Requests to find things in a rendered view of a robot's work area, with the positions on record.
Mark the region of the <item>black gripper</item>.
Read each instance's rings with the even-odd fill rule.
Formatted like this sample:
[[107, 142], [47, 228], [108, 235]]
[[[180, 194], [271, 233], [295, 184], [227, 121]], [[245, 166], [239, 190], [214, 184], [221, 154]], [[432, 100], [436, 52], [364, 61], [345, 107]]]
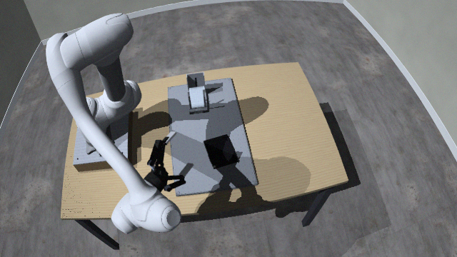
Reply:
[[[180, 172], [178, 176], [169, 176], [168, 172], [164, 168], [164, 151], [165, 146], [169, 143], [169, 141], [176, 135], [175, 131], [171, 131], [167, 137], [163, 140], [155, 140], [155, 144], [153, 150], [151, 152], [151, 156], [147, 165], [151, 167], [151, 172], [149, 172], [144, 180], [151, 182], [157, 189], [162, 192], [164, 189], [165, 191], [170, 192], [173, 188], [178, 186], [184, 185], [186, 183], [185, 176], [194, 166], [193, 163], [187, 163], [183, 170]], [[159, 166], [159, 164], [161, 166]], [[154, 166], [155, 165], [155, 166]], [[169, 180], [178, 180], [174, 183], [167, 185]]]

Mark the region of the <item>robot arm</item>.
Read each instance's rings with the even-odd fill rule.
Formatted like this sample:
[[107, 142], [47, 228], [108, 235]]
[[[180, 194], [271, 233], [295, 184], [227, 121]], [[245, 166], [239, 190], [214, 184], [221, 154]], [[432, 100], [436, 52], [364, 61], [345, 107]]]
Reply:
[[[119, 58], [133, 33], [126, 14], [110, 14], [72, 35], [53, 35], [47, 41], [46, 61], [60, 97], [86, 139], [86, 153], [97, 150], [129, 190], [112, 213], [115, 227], [126, 234], [141, 227], [165, 233], [181, 222], [178, 206], [143, 180], [111, 138], [110, 124], [133, 111], [142, 97], [135, 81], [124, 80]], [[80, 72], [91, 64], [104, 86], [104, 97], [95, 100], [86, 97]]]

